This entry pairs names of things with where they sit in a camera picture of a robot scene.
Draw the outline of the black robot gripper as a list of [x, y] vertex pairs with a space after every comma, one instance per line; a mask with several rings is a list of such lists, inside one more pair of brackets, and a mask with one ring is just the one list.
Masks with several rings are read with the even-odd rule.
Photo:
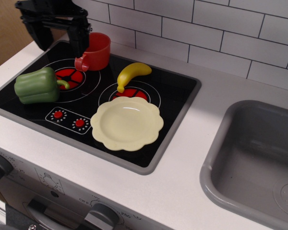
[[74, 55], [80, 58], [89, 47], [88, 12], [71, 0], [19, 0], [15, 7], [30, 36], [46, 51], [53, 43], [50, 28], [67, 30]]

